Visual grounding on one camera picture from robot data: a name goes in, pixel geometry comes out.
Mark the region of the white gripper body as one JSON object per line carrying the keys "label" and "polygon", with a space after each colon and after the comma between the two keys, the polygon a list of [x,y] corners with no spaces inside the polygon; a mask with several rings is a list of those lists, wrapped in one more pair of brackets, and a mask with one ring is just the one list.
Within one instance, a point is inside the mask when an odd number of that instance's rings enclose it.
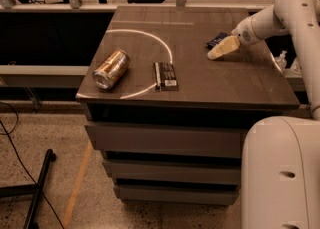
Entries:
{"label": "white gripper body", "polygon": [[251,46],[261,41],[261,38],[255,33],[252,23],[252,17],[242,20],[232,31],[239,42],[245,46]]}

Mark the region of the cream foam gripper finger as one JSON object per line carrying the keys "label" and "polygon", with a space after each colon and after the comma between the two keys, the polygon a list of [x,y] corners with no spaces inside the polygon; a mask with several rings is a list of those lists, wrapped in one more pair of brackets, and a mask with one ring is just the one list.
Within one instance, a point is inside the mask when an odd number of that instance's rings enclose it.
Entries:
{"label": "cream foam gripper finger", "polygon": [[236,51],[240,46],[240,42],[236,36],[228,36],[223,39],[217,46],[211,49],[207,57],[210,60],[216,60],[226,54]]}

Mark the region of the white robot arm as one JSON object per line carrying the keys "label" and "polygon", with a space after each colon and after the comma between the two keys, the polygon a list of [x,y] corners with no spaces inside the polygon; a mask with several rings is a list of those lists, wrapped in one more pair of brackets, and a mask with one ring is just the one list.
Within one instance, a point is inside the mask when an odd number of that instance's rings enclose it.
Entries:
{"label": "white robot arm", "polygon": [[288,35],[309,103],[308,118],[272,116],[248,131],[242,151],[241,229],[320,229],[319,0],[274,0],[242,20],[207,57]]}

